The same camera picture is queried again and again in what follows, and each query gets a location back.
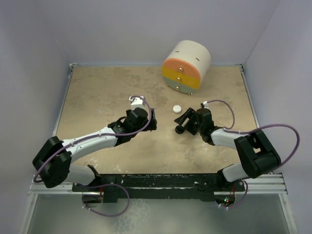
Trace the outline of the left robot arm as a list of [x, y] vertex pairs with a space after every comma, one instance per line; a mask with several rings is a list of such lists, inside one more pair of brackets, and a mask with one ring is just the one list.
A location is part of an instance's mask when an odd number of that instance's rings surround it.
[[99, 174], [92, 166], [78, 169], [73, 162], [93, 152], [129, 142], [139, 132], [157, 129], [155, 111], [151, 108], [127, 110], [126, 116], [108, 124], [103, 129], [73, 139], [49, 138], [32, 161], [36, 177], [47, 188], [54, 188], [65, 181], [81, 183], [89, 191], [100, 187]]

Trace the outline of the black earbud charging case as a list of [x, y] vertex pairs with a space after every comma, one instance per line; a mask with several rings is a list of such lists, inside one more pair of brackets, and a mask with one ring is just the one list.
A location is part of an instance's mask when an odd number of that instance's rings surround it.
[[178, 126], [175, 127], [175, 132], [177, 134], [182, 134], [182, 133], [184, 133], [184, 131], [185, 131], [185, 128], [183, 126], [181, 126], [181, 125], [178, 125]]

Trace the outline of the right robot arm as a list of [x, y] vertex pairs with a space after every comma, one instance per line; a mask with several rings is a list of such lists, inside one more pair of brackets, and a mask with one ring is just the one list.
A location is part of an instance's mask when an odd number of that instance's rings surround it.
[[257, 178], [281, 164], [281, 158], [265, 133], [257, 130], [254, 133], [230, 133], [216, 126], [208, 108], [194, 110], [189, 108], [176, 118], [175, 131], [185, 131], [192, 135], [200, 134], [202, 140], [213, 146], [224, 146], [237, 151], [240, 162], [227, 166], [217, 172], [217, 186], [223, 191], [233, 187], [234, 182], [245, 178]]

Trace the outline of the white earbud charging case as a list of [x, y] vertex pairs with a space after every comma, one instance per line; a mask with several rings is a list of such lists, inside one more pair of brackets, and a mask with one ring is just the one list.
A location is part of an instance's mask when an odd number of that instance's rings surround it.
[[176, 114], [179, 114], [182, 112], [182, 107], [180, 105], [174, 105], [173, 106], [173, 112]]

